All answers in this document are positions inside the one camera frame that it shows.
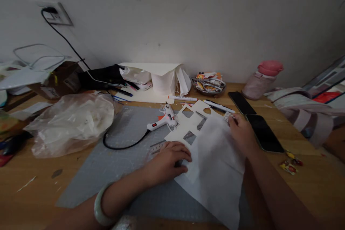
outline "hand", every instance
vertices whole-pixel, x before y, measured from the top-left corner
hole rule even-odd
[[[259,151],[259,146],[256,142],[252,125],[248,121],[244,120],[241,115],[233,115],[237,120],[237,124],[235,120],[229,116],[231,135],[236,142],[237,148],[243,155],[248,157]]]
[[[188,148],[177,141],[165,142],[160,152],[143,168],[148,187],[165,183],[186,173],[188,171],[186,166],[175,167],[175,163],[182,159],[192,161]]]

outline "power cord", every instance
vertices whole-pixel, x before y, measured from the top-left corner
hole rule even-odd
[[[76,55],[79,57],[80,61],[83,62],[84,65],[85,65],[89,70],[91,70],[90,67],[85,63],[85,61],[82,59],[82,57],[78,54],[78,52],[77,52],[77,51],[74,49],[74,47],[71,45],[71,43],[69,43],[69,41],[47,21],[47,19],[45,18],[43,12],[57,14],[57,13],[58,13],[57,10],[56,10],[54,7],[46,7],[46,8],[43,8],[43,9],[41,10],[41,15],[42,15],[43,19],[46,21],[46,23],[48,23],[48,25],[49,25],[53,30],[55,30],[55,31],[57,32],[57,34],[59,34],[59,35],[68,43],[68,45],[71,47],[71,49],[74,51],[74,53],[76,53]],[[99,80],[94,79],[94,78],[92,77],[92,75],[89,73],[89,71],[87,71],[87,73],[89,74],[89,76],[90,76],[93,80],[95,80],[95,81],[97,81],[97,82],[102,82],[102,81],[99,81]],[[138,142],[134,143],[133,145],[130,145],[130,146],[127,146],[127,147],[119,147],[119,148],[117,148],[117,147],[111,147],[111,146],[109,146],[109,145],[106,143],[106,138],[107,138],[107,136],[108,136],[108,131],[109,131],[109,129],[107,130],[107,132],[106,132],[106,133],[104,134],[104,136],[103,136],[103,144],[104,144],[105,147],[107,147],[107,148],[109,148],[109,149],[112,149],[112,150],[124,150],[124,149],[128,149],[128,148],[134,147],[135,145],[139,144],[139,143],[140,143],[140,142],[151,132],[151,131],[148,129],[148,130],[146,131],[145,135],[144,135]]]
[[[43,17],[43,19],[46,21],[46,23],[48,23],[48,25],[57,32],[57,34],[59,34],[67,43],[68,45],[71,47],[71,49],[74,51],[74,53],[76,53],[76,55],[79,57],[80,61],[84,63],[84,65],[89,69],[90,67],[85,63],[85,61],[82,59],[82,57],[78,54],[78,52],[74,49],[74,47],[71,45],[71,43],[69,43],[69,41],[59,32],[57,31],[48,21],[47,19],[45,18],[43,12],[47,12],[47,13],[53,13],[53,14],[57,14],[57,10],[54,8],[54,7],[46,7],[46,8],[43,8],[41,10],[41,15]]]
[[[109,129],[107,130],[107,132],[104,134],[103,136],[103,145],[106,147],[106,148],[109,148],[109,149],[112,149],[112,150],[124,150],[124,149],[128,149],[128,148],[131,148],[131,147],[134,147],[136,146],[137,144],[139,144],[150,132],[151,130],[147,130],[145,135],[136,143],[134,143],[133,145],[130,145],[130,146],[127,146],[127,147],[111,147],[109,146],[107,143],[106,143],[106,139],[107,139],[107,136],[108,136],[108,131]]]

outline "hot glue gun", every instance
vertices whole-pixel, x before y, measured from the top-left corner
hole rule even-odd
[[[161,126],[168,124],[169,127],[174,127],[178,125],[177,120],[175,120],[175,114],[173,109],[171,108],[170,104],[165,102],[164,106],[164,115],[158,116],[158,121],[152,124],[147,124],[147,129],[150,131],[154,131],[157,128],[160,128]]]

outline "black cable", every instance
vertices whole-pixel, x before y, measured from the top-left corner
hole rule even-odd
[[[104,134],[103,136],[103,145],[106,147],[106,148],[109,148],[109,149],[112,149],[112,150],[124,150],[124,149],[128,149],[128,148],[131,148],[131,147],[134,147],[135,145],[139,144],[150,132],[151,130],[147,130],[145,135],[138,141],[136,142],[135,144],[133,145],[130,145],[130,146],[127,146],[127,147],[111,147],[109,146],[107,143],[106,143],[106,138],[107,138],[107,135],[108,135],[108,131],[109,129],[107,130],[107,132]]]
[[[69,41],[60,33],[60,32],[58,32],[48,21],[47,21],[47,19],[44,17],[44,14],[43,14],[43,12],[47,12],[47,13],[58,13],[57,11],[56,11],[56,9],[55,8],[43,8],[42,10],[41,10],[41,15],[42,15],[42,17],[43,17],[43,19],[48,23],[48,25],[53,29],[53,30],[55,30],[61,37],[63,37],[63,39],[68,43],[68,45],[71,47],[71,49],[74,51],[74,53],[76,53],[76,55],[79,57],[79,59],[80,59],[80,61],[81,62],[83,62],[84,63],[84,65],[89,69],[89,70],[91,70],[90,69],[90,67],[85,63],[85,61],[82,59],[82,57],[78,54],[78,52],[74,49],[74,47],[71,45],[71,43],[69,43]]]

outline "clear plastic bag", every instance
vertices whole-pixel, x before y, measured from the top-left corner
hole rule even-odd
[[[24,128],[35,137],[33,155],[51,158],[85,149],[104,134],[121,108],[110,95],[63,96]]]
[[[120,68],[120,74],[124,80],[137,84],[146,84],[151,80],[151,73],[140,68],[125,66],[123,70]]]

